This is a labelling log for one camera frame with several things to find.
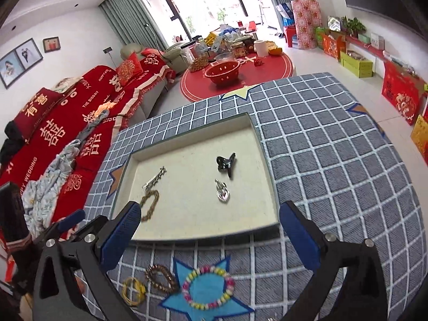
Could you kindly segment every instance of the tray rim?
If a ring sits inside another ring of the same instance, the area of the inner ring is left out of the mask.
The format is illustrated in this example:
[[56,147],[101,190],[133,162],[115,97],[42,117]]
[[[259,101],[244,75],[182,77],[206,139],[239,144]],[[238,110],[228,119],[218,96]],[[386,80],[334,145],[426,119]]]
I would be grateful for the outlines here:
[[126,159],[126,162],[124,164],[122,164],[121,166],[118,166],[116,168],[116,169],[118,169],[118,168],[124,167],[124,169],[122,171],[122,174],[120,176],[120,181],[119,181],[119,184],[117,186],[117,189],[116,189],[116,191],[113,194],[113,201],[112,201],[112,207],[111,207],[111,210],[110,210],[110,213],[109,213],[109,220],[111,220],[112,217],[113,217],[113,213],[114,213],[114,210],[115,210],[115,207],[116,207],[117,196],[119,194],[119,190],[120,190],[120,187],[122,186],[122,182],[123,182],[123,179],[124,179],[124,176],[125,176],[125,172],[126,172],[128,166],[129,166],[129,163],[131,161],[131,157],[132,157],[133,154],[135,154],[137,152],[141,152],[142,150],[144,150],[146,148],[156,146],[157,144],[161,144],[161,143],[163,143],[165,141],[174,139],[174,138],[176,138],[178,136],[184,136],[184,135],[187,135],[189,133],[194,133],[197,130],[204,129],[204,128],[209,127],[209,126],[214,126],[214,125],[217,125],[219,123],[224,123],[224,122],[227,122],[227,121],[230,121],[230,120],[236,120],[236,119],[239,119],[240,117],[244,117],[244,116],[247,116],[248,120],[250,121],[251,127],[253,128],[253,132],[254,132],[254,134],[256,135],[256,138],[257,138],[258,148],[260,148],[262,150],[262,153],[263,153],[263,157],[264,157],[264,161],[265,161],[265,167],[267,168],[267,171],[268,171],[268,175],[269,175],[269,179],[270,179],[270,184],[272,186],[273,196],[275,198],[275,205],[276,205],[276,210],[277,210],[277,221],[275,223],[273,223],[273,224],[269,224],[269,225],[266,225],[266,226],[260,226],[260,227],[255,227],[255,228],[252,228],[252,229],[247,229],[247,230],[242,230],[242,231],[236,231],[234,233],[229,233],[229,234],[202,236],[202,237],[186,238],[186,239],[167,239],[167,240],[166,239],[150,239],[150,240],[132,239],[132,241],[137,241],[137,242],[156,242],[156,243],[160,243],[160,242],[171,243],[171,242],[185,242],[185,241],[192,241],[192,240],[203,240],[203,239],[208,239],[208,238],[223,238],[223,237],[228,237],[228,236],[231,236],[231,235],[238,235],[238,234],[243,234],[243,233],[248,233],[248,232],[253,232],[253,231],[255,232],[255,231],[259,231],[259,230],[262,230],[262,229],[265,229],[265,228],[270,228],[270,227],[278,225],[280,223],[279,214],[278,214],[280,203],[279,203],[277,188],[275,187],[275,182],[273,181],[272,173],[270,172],[268,160],[266,159],[266,151],[263,148],[263,144],[260,141],[260,139],[258,138],[258,135],[256,134],[254,123],[251,120],[251,117],[250,117],[250,115],[247,112],[235,114],[234,116],[230,116],[230,117],[226,117],[226,118],[223,118],[223,119],[219,119],[218,121],[207,123],[207,124],[204,124],[204,125],[202,125],[200,127],[194,128],[194,129],[189,129],[187,131],[184,131],[183,133],[179,133],[179,134],[176,134],[174,136],[170,136],[170,137],[168,137],[166,139],[157,141],[154,144],[149,144],[147,146],[144,146],[142,148],[139,148],[138,150],[135,150],[135,151],[132,151],[131,153],[129,153],[129,155],[128,155],[127,159]]

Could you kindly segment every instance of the green box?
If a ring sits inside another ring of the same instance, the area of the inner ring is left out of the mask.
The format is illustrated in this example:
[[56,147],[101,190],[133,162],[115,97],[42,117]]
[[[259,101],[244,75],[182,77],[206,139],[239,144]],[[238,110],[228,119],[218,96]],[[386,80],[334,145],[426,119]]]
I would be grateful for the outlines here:
[[358,78],[373,76],[373,62],[370,60],[356,60],[345,52],[340,52],[340,63]]
[[317,38],[318,47],[322,50],[324,50],[322,35],[326,33],[325,30],[325,28],[322,28],[320,26],[315,28],[315,37]]
[[358,34],[358,39],[361,42],[364,42],[365,44],[371,44],[372,43],[372,39],[369,38],[369,36],[365,36],[363,34]]

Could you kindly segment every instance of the blue gripper pad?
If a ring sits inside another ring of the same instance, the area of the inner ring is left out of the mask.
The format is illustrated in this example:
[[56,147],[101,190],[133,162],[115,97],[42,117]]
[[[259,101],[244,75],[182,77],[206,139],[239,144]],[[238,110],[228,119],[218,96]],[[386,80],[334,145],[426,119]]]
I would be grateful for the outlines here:
[[123,252],[128,247],[133,234],[140,224],[140,205],[134,201],[128,202],[127,206],[128,205],[131,205],[128,212],[122,214],[122,210],[115,218],[115,220],[119,219],[119,222],[112,230],[111,235],[105,241],[105,244],[101,247],[100,269],[104,273],[116,268],[117,263],[123,255]]
[[82,222],[85,219],[85,211],[82,209],[76,210],[71,215],[58,222],[58,231],[65,233],[70,228],[73,228],[76,224]]
[[303,222],[310,222],[303,217],[299,219],[288,203],[280,206],[280,222],[292,242],[300,260],[306,269],[316,271],[320,266],[320,248],[307,231]]

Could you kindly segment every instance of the black hair clip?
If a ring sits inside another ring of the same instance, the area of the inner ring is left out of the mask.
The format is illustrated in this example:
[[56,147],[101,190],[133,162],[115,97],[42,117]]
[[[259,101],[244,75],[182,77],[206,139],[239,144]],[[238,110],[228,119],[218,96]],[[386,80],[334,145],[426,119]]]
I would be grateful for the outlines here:
[[235,156],[236,154],[232,153],[229,159],[220,156],[217,157],[218,171],[227,170],[227,174],[230,179],[232,178],[232,165],[235,160]]

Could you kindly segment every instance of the paper towel roll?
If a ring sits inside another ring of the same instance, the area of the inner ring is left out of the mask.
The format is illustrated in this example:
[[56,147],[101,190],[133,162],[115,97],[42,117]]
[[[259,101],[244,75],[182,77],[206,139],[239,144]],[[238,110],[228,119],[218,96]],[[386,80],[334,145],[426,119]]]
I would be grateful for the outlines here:
[[254,49],[257,52],[257,56],[260,58],[264,58],[269,55],[268,44],[266,43],[266,41],[254,41]]

